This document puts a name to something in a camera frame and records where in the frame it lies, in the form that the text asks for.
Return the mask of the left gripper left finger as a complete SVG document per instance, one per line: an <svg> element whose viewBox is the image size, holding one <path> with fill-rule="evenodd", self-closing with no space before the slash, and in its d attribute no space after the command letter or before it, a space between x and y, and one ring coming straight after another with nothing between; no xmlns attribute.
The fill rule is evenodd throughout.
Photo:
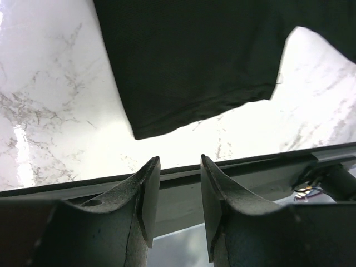
<svg viewBox="0 0 356 267"><path fill-rule="evenodd" d="M146 266L160 186L160 159L81 205L58 204L41 240L42 266Z"/></svg>

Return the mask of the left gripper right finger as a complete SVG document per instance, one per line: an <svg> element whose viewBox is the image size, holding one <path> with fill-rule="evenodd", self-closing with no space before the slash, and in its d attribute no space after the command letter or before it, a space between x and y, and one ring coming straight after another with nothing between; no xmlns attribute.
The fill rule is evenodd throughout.
<svg viewBox="0 0 356 267"><path fill-rule="evenodd" d="M312 162L279 164L230 177L201 157L201 193L209 260L215 266L313 266L311 240L276 201Z"/></svg>

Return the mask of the black t-shirt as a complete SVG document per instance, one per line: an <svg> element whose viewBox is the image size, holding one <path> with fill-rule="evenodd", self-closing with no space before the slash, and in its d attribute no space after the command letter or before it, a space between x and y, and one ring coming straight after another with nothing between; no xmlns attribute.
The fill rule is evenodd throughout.
<svg viewBox="0 0 356 267"><path fill-rule="evenodd" d="M355 61L354 1L95 1L135 139L271 98L286 39L307 28Z"/></svg>

